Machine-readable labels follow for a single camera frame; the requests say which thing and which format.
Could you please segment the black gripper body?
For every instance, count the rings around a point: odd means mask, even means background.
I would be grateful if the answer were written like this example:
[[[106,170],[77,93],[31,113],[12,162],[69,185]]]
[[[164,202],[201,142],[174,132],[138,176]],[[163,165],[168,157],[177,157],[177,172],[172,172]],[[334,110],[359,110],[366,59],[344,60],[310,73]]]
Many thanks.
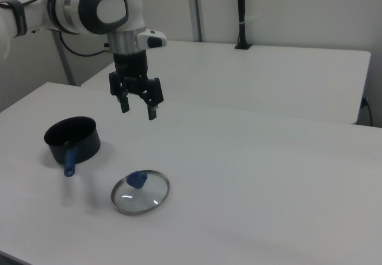
[[[143,95],[147,91],[147,55],[145,51],[133,54],[113,54],[115,71],[112,73],[112,94]]]

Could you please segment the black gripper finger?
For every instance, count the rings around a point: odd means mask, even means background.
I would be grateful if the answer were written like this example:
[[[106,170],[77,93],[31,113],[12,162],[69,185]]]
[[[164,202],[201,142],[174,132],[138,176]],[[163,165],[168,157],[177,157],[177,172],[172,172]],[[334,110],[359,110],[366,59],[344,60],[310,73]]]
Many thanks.
[[[140,82],[138,96],[146,103],[150,121],[157,117],[158,105],[164,101],[159,78],[144,79]]]
[[[130,110],[127,98],[128,91],[116,72],[109,74],[109,85],[110,93],[117,98],[117,101],[119,101],[122,113],[128,112]]]

